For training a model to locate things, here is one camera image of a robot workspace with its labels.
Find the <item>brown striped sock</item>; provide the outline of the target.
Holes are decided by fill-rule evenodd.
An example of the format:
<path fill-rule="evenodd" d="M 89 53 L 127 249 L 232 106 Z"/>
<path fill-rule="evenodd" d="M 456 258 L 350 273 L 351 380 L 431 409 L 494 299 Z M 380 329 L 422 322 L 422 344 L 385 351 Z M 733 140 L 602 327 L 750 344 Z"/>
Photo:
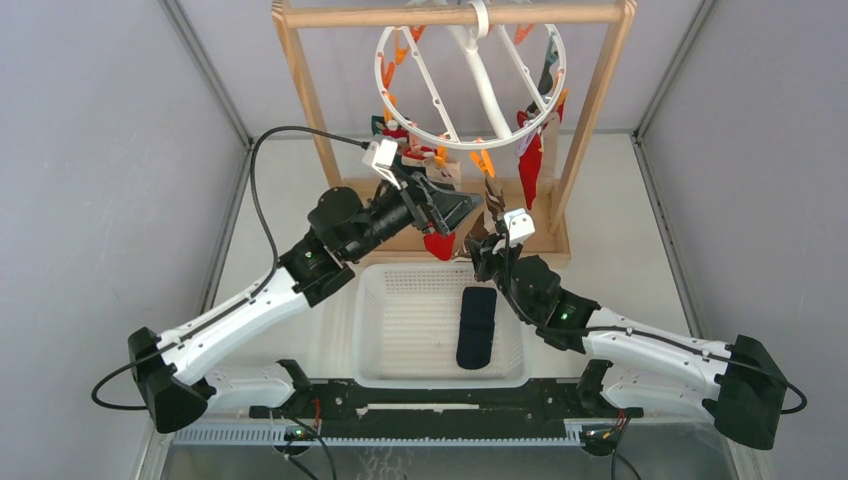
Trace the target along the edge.
<path fill-rule="evenodd" d="M 462 245 L 457 251 L 459 258 L 471 258 L 469 244 L 471 241 L 482 242 L 490 234 L 496 232 L 496 221 L 498 216 L 505 211 L 503 189 L 500 181 L 488 175 L 484 177 L 484 204 L 470 230 L 463 238 Z"/>

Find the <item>navy sock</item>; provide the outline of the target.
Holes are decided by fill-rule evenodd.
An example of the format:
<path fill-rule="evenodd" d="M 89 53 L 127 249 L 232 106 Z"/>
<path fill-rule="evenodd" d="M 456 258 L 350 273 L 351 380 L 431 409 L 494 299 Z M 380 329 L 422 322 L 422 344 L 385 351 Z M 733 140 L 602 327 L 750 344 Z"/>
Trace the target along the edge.
<path fill-rule="evenodd" d="M 459 334 L 456 348 L 457 365 L 465 370 L 479 370 L 491 361 L 497 291 L 488 287 L 468 287 L 462 295 Z"/>

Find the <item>white perforated plastic basket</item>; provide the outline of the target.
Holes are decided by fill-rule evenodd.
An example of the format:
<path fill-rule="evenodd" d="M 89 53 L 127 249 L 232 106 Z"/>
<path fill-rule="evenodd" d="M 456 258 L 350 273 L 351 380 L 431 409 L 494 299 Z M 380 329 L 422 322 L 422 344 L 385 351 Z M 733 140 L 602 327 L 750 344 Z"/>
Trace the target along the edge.
<path fill-rule="evenodd" d="M 481 288 L 468 263 L 376 264 L 358 282 L 351 309 L 351 368 L 355 381 L 369 388 L 515 388 L 531 373 L 526 327 L 500 293 L 486 306 L 492 312 L 489 362 L 467 369 L 457 361 L 461 314 L 471 303 L 463 295 Z"/>

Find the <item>beige reindeer sock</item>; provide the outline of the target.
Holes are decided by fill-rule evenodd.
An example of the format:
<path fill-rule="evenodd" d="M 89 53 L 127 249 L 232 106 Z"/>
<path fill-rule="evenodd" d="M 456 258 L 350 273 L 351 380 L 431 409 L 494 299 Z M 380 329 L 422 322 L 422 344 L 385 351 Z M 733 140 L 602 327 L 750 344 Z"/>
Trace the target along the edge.
<path fill-rule="evenodd" d="M 540 139 L 542 141 L 542 163 L 539 181 L 546 185 L 553 180 L 557 164 L 560 127 L 565 110 L 568 90 L 565 89 L 556 103 L 556 108 L 550 112 L 542 123 Z"/>

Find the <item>white round clip hanger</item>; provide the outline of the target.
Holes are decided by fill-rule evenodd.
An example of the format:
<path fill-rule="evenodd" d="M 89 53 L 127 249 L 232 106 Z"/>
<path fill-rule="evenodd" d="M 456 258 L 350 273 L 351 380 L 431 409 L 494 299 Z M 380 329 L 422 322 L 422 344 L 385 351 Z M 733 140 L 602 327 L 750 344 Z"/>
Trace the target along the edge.
<path fill-rule="evenodd" d="M 549 98 L 543 100 L 537 90 L 539 79 L 533 78 L 529 67 L 518 51 L 518 46 L 532 33 L 534 27 L 528 23 L 523 23 L 519 24 L 513 33 L 509 33 L 505 26 L 494 23 L 494 14 L 489 9 L 490 3 L 488 1 L 469 1 L 467 5 L 474 11 L 474 24 L 469 28 L 449 24 L 446 26 L 446 30 L 453 37 L 469 68 L 472 86 L 482 103 L 482 109 L 492 127 L 493 136 L 489 139 L 466 140 L 459 135 L 445 105 L 445 100 L 439 92 L 419 48 L 421 37 L 419 32 L 423 27 L 421 24 L 412 26 L 389 25 L 385 27 L 378 40 L 374 56 L 374 75 L 378 93 L 381 95 L 383 103 L 383 115 L 386 122 L 394 120 L 398 127 L 437 146 L 457 150 L 503 147 L 519 141 L 533 131 L 556 108 L 557 100 L 565 90 L 564 83 L 567 72 L 565 46 L 558 28 L 552 24 L 545 24 L 543 28 L 546 31 L 547 44 L 550 38 L 554 39 L 559 52 L 559 62 L 553 67 L 555 87 Z M 530 96 L 531 105 L 535 108 L 535 112 L 521 127 L 514 128 L 507 121 L 492 84 L 492 78 L 480 55 L 479 44 L 489 37 L 499 41 L 506 50 L 507 63 L 514 68 L 519 79 L 523 82 Z M 429 132 L 418 126 L 412 119 L 403 115 L 397 106 L 397 100 L 391 91 L 391 84 L 395 69 L 407 59 L 412 60 L 418 69 L 426 91 L 430 95 L 430 104 L 443 124 L 444 130 L 439 134 Z"/>

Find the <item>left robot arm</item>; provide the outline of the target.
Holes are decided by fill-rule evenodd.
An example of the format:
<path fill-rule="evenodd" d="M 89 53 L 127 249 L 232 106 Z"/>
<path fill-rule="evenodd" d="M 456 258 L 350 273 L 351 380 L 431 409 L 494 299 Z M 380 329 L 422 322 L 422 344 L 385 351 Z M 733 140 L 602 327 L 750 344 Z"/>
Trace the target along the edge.
<path fill-rule="evenodd" d="M 309 212 L 310 228 L 275 258 L 268 275 L 185 324 L 155 333 L 141 328 L 127 340 L 133 380 L 159 433 L 181 430 L 213 406 L 266 406 L 290 417 L 305 414 L 313 394 L 291 362 L 244 387 L 216 386 L 207 375 L 230 352 L 279 321 L 313 308 L 355 277 L 357 263 L 409 226 L 430 234 L 455 232 L 483 203 L 414 173 L 382 180 L 363 203 L 349 187 L 327 190 Z"/>

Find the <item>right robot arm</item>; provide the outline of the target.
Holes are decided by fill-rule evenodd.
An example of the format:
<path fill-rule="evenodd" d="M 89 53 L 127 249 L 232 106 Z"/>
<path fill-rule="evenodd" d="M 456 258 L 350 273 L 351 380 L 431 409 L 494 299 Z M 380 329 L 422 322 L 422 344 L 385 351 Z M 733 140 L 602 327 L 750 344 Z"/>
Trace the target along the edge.
<path fill-rule="evenodd" d="M 611 408 L 706 418 L 726 438 L 768 451 L 795 387 L 758 339 L 686 337 L 631 320 L 562 287 L 538 255 L 525 256 L 505 235 L 468 239 L 475 276 L 492 281 L 517 318 L 547 345 L 588 358 L 579 406 L 592 416 Z"/>

